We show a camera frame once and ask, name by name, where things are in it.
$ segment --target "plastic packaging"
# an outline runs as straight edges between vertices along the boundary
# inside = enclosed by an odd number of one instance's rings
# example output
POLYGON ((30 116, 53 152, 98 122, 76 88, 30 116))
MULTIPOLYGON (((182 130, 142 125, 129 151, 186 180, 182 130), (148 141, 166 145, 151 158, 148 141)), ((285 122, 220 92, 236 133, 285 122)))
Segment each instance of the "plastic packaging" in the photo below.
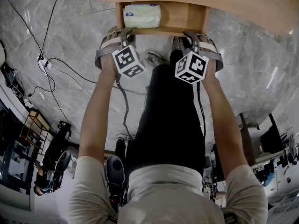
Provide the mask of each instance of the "plastic packaging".
POLYGON ((161 20, 161 8, 154 4, 127 5, 123 10, 127 28, 156 28, 161 20))

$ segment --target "cube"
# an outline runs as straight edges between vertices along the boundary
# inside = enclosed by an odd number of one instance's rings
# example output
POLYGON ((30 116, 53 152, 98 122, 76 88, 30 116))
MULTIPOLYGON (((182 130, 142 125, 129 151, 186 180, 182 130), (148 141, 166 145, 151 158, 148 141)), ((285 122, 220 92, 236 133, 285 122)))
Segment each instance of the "cube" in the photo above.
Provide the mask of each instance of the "cube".
POLYGON ((112 57, 118 72, 129 79, 132 79, 146 70, 142 57, 132 45, 128 45, 120 51, 114 51, 112 57))
POLYGON ((209 58, 206 56, 190 51, 176 63, 175 77, 190 84, 201 81, 206 76, 208 62, 209 58))

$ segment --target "open drawer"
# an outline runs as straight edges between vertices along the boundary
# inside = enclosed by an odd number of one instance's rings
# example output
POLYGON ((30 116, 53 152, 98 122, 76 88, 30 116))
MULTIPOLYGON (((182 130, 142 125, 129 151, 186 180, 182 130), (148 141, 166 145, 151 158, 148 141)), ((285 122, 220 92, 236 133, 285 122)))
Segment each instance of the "open drawer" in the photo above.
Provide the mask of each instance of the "open drawer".
POLYGON ((135 28, 135 35, 184 36, 183 31, 192 30, 204 34, 209 16, 206 6, 171 1, 140 1, 116 3, 117 28, 125 28, 123 9, 129 4, 157 4, 161 7, 161 21, 157 28, 135 28))

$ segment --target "beige t-shirt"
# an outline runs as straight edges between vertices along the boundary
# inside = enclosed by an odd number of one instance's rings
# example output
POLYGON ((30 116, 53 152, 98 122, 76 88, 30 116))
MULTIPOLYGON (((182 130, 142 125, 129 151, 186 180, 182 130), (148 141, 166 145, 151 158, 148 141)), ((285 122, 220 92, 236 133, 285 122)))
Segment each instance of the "beige t-shirt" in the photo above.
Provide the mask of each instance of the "beige t-shirt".
POLYGON ((154 165, 129 177, 129 203, 116 215, 109 202, 104 167, 80 157, 69 203, 69 224, 264 224, 268 203, 250 167, 235 168, 226 180, 227 206, 220 208, 202 196, 201 175, 176 165, 154 165))

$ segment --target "gray tile floor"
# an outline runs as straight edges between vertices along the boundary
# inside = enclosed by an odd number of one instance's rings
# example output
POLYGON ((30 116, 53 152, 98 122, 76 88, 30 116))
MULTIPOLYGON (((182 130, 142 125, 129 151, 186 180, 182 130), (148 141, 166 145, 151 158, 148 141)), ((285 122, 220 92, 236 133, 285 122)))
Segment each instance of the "gray tile floor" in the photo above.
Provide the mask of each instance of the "gray tile floor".
MULTIPOLYGON (((27 21, 28 26, 42 44, 55 0, 11 0, 27 21)), ((115 25, 114 4, 100 0, 58 0, 44 46, 48 58, 66 61, 84 77, 96 81, 100 71, 93 59, 102 37, 115 25)), ((249 21, 232 14, 212 9, 208 35, 214 39, 223 54, 224 69, 217 74, 235 114, 243 112, 251 124, 262 123, 275 108, 279 127, 284 131, 288 123, 283 103, 299 87, 298 50, 299 29, 291 34, 277 36, 249 21)), ((7 62, 18 70, 26 94, 35 86, 49 88, 46 76, 39 70, 36 58, 39 49, 21 19, 6 0, 0 0, 0 39, 7 49, 7 62)), ((154 49, 164 55, 169 53, 172 37, 137 36, 137 49, 142 54, 154 49)), ((94 84, 81 79, 62 63, 53 62, 55 69, 72 75, 87 91, 94 84)), ((71 141, 79 142, 79 132, 90 95, 69 76, 50 69, 55 79, 54 94, 73 127, 71 141)), ((122 86, 145 94, 151 68, 133 80, 122 79, 122 86)), ((206 114, 207 143, 212 143, 213 125, 209 102, 202 89, 202 104, 206 114)), ((135 133, 144 106, 145 96, 127 93, 130 112, 128 127, 135 133)), ((29 98, 35 108, 57 130, 64 119, 51 94, 37 90, 29 98)), ((115 148, 115 135, 125 133, 122 125, 125 103, 119 90, 113 90, 110 102, 106 149, 115 148)))

